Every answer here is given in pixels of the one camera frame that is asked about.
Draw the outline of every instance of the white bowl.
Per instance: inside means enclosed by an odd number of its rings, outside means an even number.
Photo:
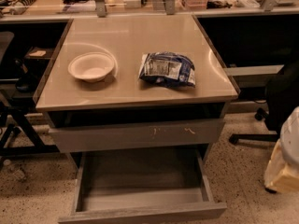
[[[68,72],[74,78],[94,83],[104,79],[114,66],[114,59],[109,54],[90,52],[76,57],[68,65]]]

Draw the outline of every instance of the plastic bag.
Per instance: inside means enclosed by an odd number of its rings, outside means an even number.
[[[195,87],[192,61],[173,52],[156,52],[142,56],[139,78],[164,87]]]

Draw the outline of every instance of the cart wheel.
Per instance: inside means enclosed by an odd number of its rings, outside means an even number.
[[[21,130],[18,127],[14,127],[12,132],[14,135],[18,135],[21,132]]]
[[[259,113],[256,113],[255,116],[254,116],[254,118],[255,118],[256,120],[258,120],[258,121],[261,121],[261,120],[263,119],[263,116],[260,115]]]
[[[269,188],[264,188],[267,192],[271,194],[276,194],[277,192],[275,190],[269,189]]]
[[[238,140],[239,140],[239,138],[235,134],[232,134],[230,139],[229,139],[230,143],[233,144],[233,145],[236,145]]]

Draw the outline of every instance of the speckled floor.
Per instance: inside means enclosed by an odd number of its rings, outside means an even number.
[[[39,117],[31,121],[45,143],[51,144],[48,126]],[[240,141],[235,147],[228,142],[231,133],[268,133],[263,122],[255,120],[252,113],[229,114],[225,121],[221,138],[207,159],[206,174],[215,201],[227,202],[228,208],[218,219],[188,224],[298,223],[299,193],[270,194],[263,188],[263,173],[273,144]],[[28,141],[20,133],[12,143],[26,145]],[[76,174],[65,155],[12,160],[22,165],[28,179],[19,183],[1,170],[1,224],[53,224],[58,217],[70,215]]]

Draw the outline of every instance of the black chair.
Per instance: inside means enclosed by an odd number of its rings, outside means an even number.
[[[239,139],[276,142],[284,121],[299,106],[299,60],[289,62],[269,80],[265,87],[268,113],[261,108],[255,118],[261,120],[275,134],[232,134],[229,141],[235,145]]]

